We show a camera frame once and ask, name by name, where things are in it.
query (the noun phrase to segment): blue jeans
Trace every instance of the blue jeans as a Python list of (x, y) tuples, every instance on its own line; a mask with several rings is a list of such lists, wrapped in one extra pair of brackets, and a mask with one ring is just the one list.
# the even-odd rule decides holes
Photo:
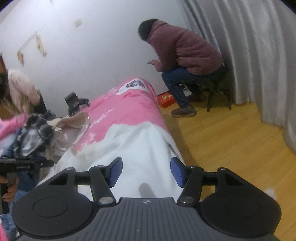
[(165, 71), (161, 77), (170, 93), (174, 96), (177, 104), (184, 108), (189, 105), (189, 100), (179, 84), (185, 84), (187, 88), (194, 94), (200, 95), (201, 90), (198, 84), (204, 84), (207, 80), (217, 80), (219, 76), (225, 72), (224, 66), (208, 75), (195, 75), (190, 73), (186, 68), (177, 67), (171, 71)]
[(2, 221), (2, 227), (3, 227), (4, 231), (5, 231), (7, 239), (9, 241), (14, 241), (17, 238), (17, 228), (15, 226), (15, 223), (12, 220), (12, 215), (11, 215), (13, 204), (18, 199), (20, 199), (22, 196), (25, 196), (26, 194), (27, 194), (27, 192), (17, 190), (16, 193), (15, 193), (14, 201), (10, 202), (8, 204), (9, 213), (0, 215), (0, 218), (1, 218), (1, 221)]

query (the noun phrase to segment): wooden door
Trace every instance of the wooden door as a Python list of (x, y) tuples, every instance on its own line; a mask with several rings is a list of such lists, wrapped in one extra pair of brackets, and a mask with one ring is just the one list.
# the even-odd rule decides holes
[[(4, 61), (2, 55), (0, 55), (0, 74), (6, 73), (7, 70), (4, 65)], [(10, 119), (12, 115), (9, 113), (7, 109), (5, 109), (2, 105), (0, 105), (0, 118), (3, 120)]]

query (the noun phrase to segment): stool leg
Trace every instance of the stool leg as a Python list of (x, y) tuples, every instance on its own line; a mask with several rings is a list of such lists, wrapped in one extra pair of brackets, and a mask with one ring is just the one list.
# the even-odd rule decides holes
[(231, 94), (230, 94), (230, 91), (227, 90), (227, 89), (222, 89), (222, 93), (226, 96), (228, 109), (231, 110)]
[(207, 112), (210, 112), (210, 109), (212, 107), (213, 104), (213, 92), (211, 91), (211, 93), (209, 94), (209, 97), (207, 99)]

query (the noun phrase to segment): maroon puffer jacket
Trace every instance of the maroon puffer jacket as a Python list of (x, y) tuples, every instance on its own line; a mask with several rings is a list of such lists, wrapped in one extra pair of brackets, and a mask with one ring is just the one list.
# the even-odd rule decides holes
[(222, 55), (196, 33), (157, 20), (147, 42), (155, 49), (158, 72), (170, 71), (176, 65), (196, 75), (211, 74), (223, 63)]

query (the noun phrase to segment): red box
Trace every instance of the red box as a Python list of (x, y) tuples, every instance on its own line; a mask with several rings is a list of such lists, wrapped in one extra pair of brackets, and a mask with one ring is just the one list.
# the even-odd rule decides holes
[(166, 108), (166, 107), (176, 103), (174, 97), (168, 92), (158, 95), (157, 100), (158, 100), (159, 105), (162, 108)]

